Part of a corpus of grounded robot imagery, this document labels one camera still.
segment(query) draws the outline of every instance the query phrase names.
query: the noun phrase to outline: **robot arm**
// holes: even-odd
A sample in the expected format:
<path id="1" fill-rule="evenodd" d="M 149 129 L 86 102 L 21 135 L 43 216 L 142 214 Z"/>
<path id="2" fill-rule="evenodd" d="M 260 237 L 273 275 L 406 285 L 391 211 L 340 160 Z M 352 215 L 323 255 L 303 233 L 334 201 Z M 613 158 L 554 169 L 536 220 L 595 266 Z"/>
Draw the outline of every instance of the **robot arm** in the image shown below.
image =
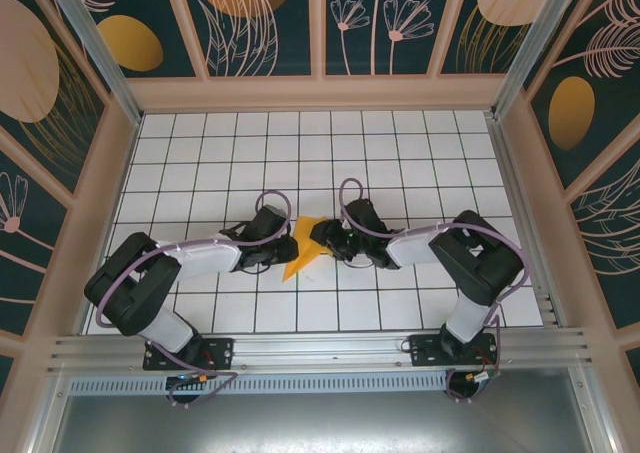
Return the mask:
<path id="1" fill-rule="evenodd" d="M 473 211 L 464 211 L 454 220 L 460 228 L 394 232 L 378 218 L 368 199 L 352 201 L 345 209 L 350 220 L 369 233 L 352 229 L 349 222 L 328 220 L 314 227 L 311 238 L 330 248 L 338 259 L 351 261 L 364 253 L 378 268 L 440 262 L 461 292 L 440 330 L 440 343 L 453 360 L 460 358 L 482 332 L 498 296 L 522 271 L 518 254 L 496 238 L 501 236 L 498 231 Z"/>
<path id="2" fill-rule="evenodd" d="M 211 237 L 210 244 L 177 248 L 150 258 L 136 268 L 142 274 L 139 281 L 129 276 L 116 288 L 104 307 L 104 315 L 124 336 L 141 335 L 183 361 L 192 362 L 199 354 L 200 335 L 186 320 L 162 306 L 173 283 L 212 272 L 240 271 L 295 259 L 297 243 L 289 230 L 266 244 L 246 246 L 276 234 L 285 221 L 284 212 L 263 206 L 251 222 L 220 231 Z M 89 280 L 85 296 L 98 306 L 134 261 L 170 244 L 156 242 L 144 233 L 132 234 Z"/>

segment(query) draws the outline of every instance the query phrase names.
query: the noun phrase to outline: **yellow triangle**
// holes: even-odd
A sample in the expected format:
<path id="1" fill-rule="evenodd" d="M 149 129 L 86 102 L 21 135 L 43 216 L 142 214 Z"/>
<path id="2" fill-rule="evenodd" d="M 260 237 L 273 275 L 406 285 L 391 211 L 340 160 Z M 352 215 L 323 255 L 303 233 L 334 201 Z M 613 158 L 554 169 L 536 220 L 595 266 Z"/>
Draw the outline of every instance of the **yellow triangle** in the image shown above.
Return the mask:
<path id="1" fill-rule="evenodd" d="M 298 258 L 287 263 L 284 269 L 284 276 L 282 277 L 283 283 L 311 263 L 316 256 L 323 253 L 331 254 L 328 248 L 319 245 L 309 238 L 313 227 L 325 219 L 326 218 L 299 216 L 296 220 L 296 229 L 293 232 L 293 237 L 298 242 Z"/>

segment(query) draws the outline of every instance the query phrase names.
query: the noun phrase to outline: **white grid tiles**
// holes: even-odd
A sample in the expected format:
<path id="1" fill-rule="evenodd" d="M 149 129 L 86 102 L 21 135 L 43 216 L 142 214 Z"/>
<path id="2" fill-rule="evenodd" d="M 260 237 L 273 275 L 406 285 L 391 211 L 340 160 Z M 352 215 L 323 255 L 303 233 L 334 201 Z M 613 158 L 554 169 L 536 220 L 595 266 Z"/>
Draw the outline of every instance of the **white grid tiles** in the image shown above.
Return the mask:
<path id="1" fill-rule="evenodd" d="M 250 220 L 263 189 L 284 192 L 294 220 L 333 217 L 348 177 L 363 183 L 390 228 L 472 209 L 519 243 L 482 112 L 165 114 L 144 119 L 107 255 L 136 231 L 180 241 Z M 203 333 L 413 330 L 439 328 L 458 296 L 438 263 L 354 269 L 322 256 L 286 283 L 283 270 L 193 278 L 165 304 Z M 507 327 L 542 325 L 532 287 L 505 301 L 501 315 Z M 94 323 L 85 331 L 107 332 Z"/>

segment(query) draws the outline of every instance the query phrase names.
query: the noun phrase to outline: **dark teal wallpaper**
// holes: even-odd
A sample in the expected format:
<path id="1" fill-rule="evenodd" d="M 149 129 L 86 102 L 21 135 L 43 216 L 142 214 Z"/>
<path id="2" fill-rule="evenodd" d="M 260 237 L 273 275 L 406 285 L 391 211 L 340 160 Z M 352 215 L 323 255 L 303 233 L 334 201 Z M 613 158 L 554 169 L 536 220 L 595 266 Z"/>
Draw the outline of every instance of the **dark teal wallpaper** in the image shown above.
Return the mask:
<path id="1" fill-rule="evenodd" d="M 80 41 L 80 38 L 78 37 L 78 35 L 76 34 L 75 30 L 71 26 L 71 23 L 69 23 L 69 21 L 67 20 L 67 17 L 62 13 L 62 11 L 60 11 L 60 7 L 58 6 L 58 4 L 54 0 L 50 0 L 50 1 L 55 6 L 56 10 L 58 11 L 58 16 L 60 16 L 62 18 L 62 21 L 64 21 L 64 24 L 67 26 L 67 30 L 69 30 L 69 32 L 73 36 L 73 39 L 76 40 L 76 43 L 78 44 L 78 46 L 80 48 L 82 48 L 85 57 L 87 58 L 87 60 L 89 60 L 89 63 L 91 63 L 91 66 L 93 67 L 93 71 L 95 71 L 96 74 L 98 75 L 98 78 L 100 78 L 100 82 L 102 83 L 102 86 L 104 86 L 105 90 L 107 90 L 108 93 L 111 93 L 111 88 L 109 87 L 109 85 L 105 81 L 104 77 L 102 76 L 102 73 L 100 73 L 100 70 L 98 70 L 98 67 L 96 66 L 95 62 L 93 61 L 93 58 L 91 58 L 87 54 L 87 52 L 84 49 L 84 46 L 82 44 L 82 41 Z"/>
<path id="2" fill-rule="evenodd" d="M 104 105 L 34 0 L 0 0 L 0 128 L 74 191 Z"/>
<path id="3" fill-rule="evenodd" d="M 0 330 L 24 333 L 66 212 L 0 152 Z"/>
<path id="4" fill-rule="evenodd" d="M 629 364 L 631 365 L 633 376 L 636 377 L 638 387 L 640 387 L 640 348 L 627 350 L 627 359 L 629 360 Z"/>
<path id="5" fill-rule="evenodd" d="M 187 0 L 211 76 L 310 75 L 309 0 Z"/>
<path id="6" fill-rule="evenodd" d="M 538 57 L 538 60 L 533 65 L 533 68 L 531 68 L 531 71 L 529 72 L 529 75 L 527 76 L 526 80 L 524 80 L 524 88 L 525 88 L 525 90 L 529 89 L 529 85 L 531 84 L 533 79 L 538 74 L 538 70 L 540 69 L 540 66 L 542 66 L 542 63 L 544 62 L 544 60 L 546 58 L 547 52 L 551 48 L 551 45 L 553 45 L 556 42 L 556 40 L 558 39 L 558 36 L 560 36 L 560 33 L 562 32 L 562 29 L 564 28 L 564 25 L 567 23 L 567 20 L 571 16 L 571 13 L 573 13 L 574 8 L 576 7 L 576 4 L 579 1 L 580 0 L 571 0 L 569 2 L 569 5 L 567 6 L 567 9 L 565 10 L 564 14 L 562 15 L 562 18 L 560 19 L 560 21 L 558 22 L 558 26 L 556 26 L 555 31 L 551 35 L 551 38 L 549 38 L 549 41 L 547 41 L 547 44 L 545 45 L 545 47 L 543 48 L 542 52 L 540 53 L 540 56 Z"/>
<path id="7" fill-rule="evenodd" d="M 82 2 L 127 78 L 195 75 L 169 0 Z"/>
<path id="8" fill-rule="evenodd" d="M 571 205 L 617 328 L 640 321 L 640 141 Z"/>
<path id="9" fill-rule="evenodd" d="M 506 73 L 544 0 L 464 0 L 441 73 Z"/>
<path id="10" fill-rule="evenodd" d="M 640 113 L 640 0 L 593 0 L 531 101 L 567 187 Z"/>
<path id="11" fill-rule="evenodd" d="M 0 398 L 2 398 L 2 391 L 4 385 L 9 378 L 9 372 L 11 371 L 11 365 L 13 364 L 13 358 L 0 355 Z"/>
<path id="12" fill-rule="evenodd" d="M 327 0 L 327 75 L 424 74 L 447 0 Z"/>

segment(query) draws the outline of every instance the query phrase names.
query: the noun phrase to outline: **white arm segment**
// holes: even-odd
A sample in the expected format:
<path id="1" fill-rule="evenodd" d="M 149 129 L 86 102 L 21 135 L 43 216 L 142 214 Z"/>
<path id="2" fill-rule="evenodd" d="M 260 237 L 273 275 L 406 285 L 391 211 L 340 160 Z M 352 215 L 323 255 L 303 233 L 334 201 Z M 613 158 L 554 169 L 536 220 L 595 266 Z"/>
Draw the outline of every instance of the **white arm segment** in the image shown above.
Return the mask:
<path id="1" fill-rule="evenodd" d="M 219 233 L 211 238 L 229 239 Z M 172 242 L 157 242 L 159 247 L 169 244 Z M 232 271 L 240 260 L 242 252 L 237 246 L 211 244 L 173 250 L 165 254 L 180 262 L 180 272 L 176 277 L 176 281 L 180 281 L 199 275 Z M 193 337 L 193 330 L 179 315 L 163 306 L 140 335 L 162 345 L 171 353 L 177 353 L 189 343 Z"/>
<path id="2" fill-rule="evenodd" d="M 211 238 L 229 240 L 227 236 L 220 233 L 213 235 Z M 170 241 L 157 242 L 158 246 L 170 244 L 172 244 Z M 180 262 L 181 268 L 176 278 L 176 281 L 180 281 L 194 276 L 232 271 L 238 264 L 242 252 L 237 246 L 211 244 L 173 250 L 166 254 L 173 256 Z"/>
<path id="3" fill-rule="evenodd" d="M 177 353 L 189 343 L 193 330 L 182 318 L 163 306 L 151 324 L 139 335 L 162 345 L 171 353 Z"/>
<path id="4" fill-rule="evenodd" d="M 462 344 L 469 343 L 484 328 L 484 319 L 488 312 L 488 306 L 479 305 L 461 294 L 447 320 L 447 330 Z"/>
<path id="5" fill-rule="evenodd" d="M 406 230 L 387 245 L 387 253 L 400 268 L 417 263 L 438 263 L 438 258 L 431 250 L 429 242 L 441 232 L 438 230 L 411 234 Z"/>
<path id="6" fill-rule="evenodd" d="M 439 260 L 429 242 L 439 233 L 441 231 L 436 229 L 417 234 L 411 234 L 411 230 L 407 230 L 404 235 L 389 242 L 387 253 L 400 268 L 418 263 L 437 263 Z M 466 344 L 482 330 L 488 311 L 489 307 L 473 302 L 461 292 L 453 313 L 447 320 L 447 330 Z"/>

